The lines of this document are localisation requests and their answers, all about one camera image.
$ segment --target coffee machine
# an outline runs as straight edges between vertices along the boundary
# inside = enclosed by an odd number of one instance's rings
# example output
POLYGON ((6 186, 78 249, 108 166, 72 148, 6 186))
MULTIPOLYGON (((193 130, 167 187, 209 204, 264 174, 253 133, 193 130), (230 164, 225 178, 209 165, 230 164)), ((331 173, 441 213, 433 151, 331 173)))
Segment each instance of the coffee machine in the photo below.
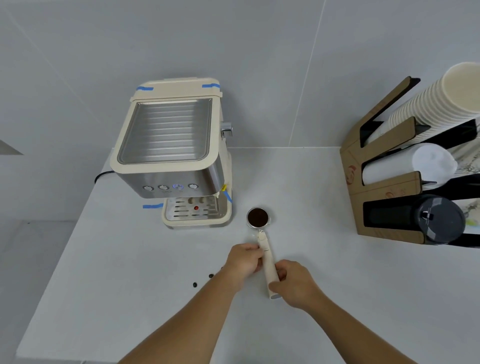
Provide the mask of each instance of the coffee machine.
POLYGON ((110 159, 143 198, 164 198, 171 228, 223 226, 232 215, 232 161, 220 84, 177 78, 139 86, 110 159))

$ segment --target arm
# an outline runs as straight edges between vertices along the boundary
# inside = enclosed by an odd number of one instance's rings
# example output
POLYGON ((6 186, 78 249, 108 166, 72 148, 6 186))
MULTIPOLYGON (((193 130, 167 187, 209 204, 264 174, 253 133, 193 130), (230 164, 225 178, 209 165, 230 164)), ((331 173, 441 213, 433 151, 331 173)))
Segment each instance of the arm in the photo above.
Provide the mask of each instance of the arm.
POLYGON ((276 267, 280 282, 270 283, 270 290, 312 316, 347 364, 415 364, 333 303, 300 263, 281 260, 276 267))
POLYGON ((262 255, 257 244, 233 246, 223 269, 119 364, 208 364, 233 297, 262 267, 262 255))

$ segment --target forearm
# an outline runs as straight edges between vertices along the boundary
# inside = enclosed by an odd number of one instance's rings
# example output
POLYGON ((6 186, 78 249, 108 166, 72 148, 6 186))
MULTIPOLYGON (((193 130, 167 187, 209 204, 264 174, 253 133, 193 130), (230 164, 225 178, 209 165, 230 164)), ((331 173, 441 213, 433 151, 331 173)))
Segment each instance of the forearm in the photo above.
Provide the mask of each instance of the forearm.
POLYGON ((119 364, 208 364, 237 290, 230 274, 221 270, 119 364))
POLYGON ((321 326, 347 364, 414 364, 321 292, 305 310, 321 326))

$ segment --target person's left hand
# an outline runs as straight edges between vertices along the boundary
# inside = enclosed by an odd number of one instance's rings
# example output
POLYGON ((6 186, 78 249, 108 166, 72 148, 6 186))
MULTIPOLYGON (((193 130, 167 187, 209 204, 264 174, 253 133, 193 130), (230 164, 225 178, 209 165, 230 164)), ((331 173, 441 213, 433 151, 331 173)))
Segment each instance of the person's left hand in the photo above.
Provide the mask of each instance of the person's left hand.
POLYGON ((237 244, 232 247, 228 254, 227 262, 222 270, 227 271, 233 277, 239 289, 243 286, 243 281, 251 274, 262 269, 262 256, 264 251, 258 244, 237 244))

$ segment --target countertop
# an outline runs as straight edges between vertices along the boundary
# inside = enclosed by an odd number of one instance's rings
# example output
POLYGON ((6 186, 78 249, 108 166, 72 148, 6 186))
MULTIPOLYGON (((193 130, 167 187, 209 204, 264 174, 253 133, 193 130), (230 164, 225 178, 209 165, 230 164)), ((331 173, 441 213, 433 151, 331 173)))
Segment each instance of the countertop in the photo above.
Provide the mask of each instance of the countertop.
MULTIPOLYGON (((300 261, 327 295, 406 355, 436 364, 478 359, 478 250, 357 235, 338 148, 230 152, 233 219, 223 228, 170 230, 159 209, 142 209, 160 200, 102 176, 18 355, 118 361, 193 297, 233 244, 255 241, 245 216, 263 206, 276 260, 300 261)), ((235 297, 214 360, 343 362, 310 317, 268 299, 262 273, 235 297)))

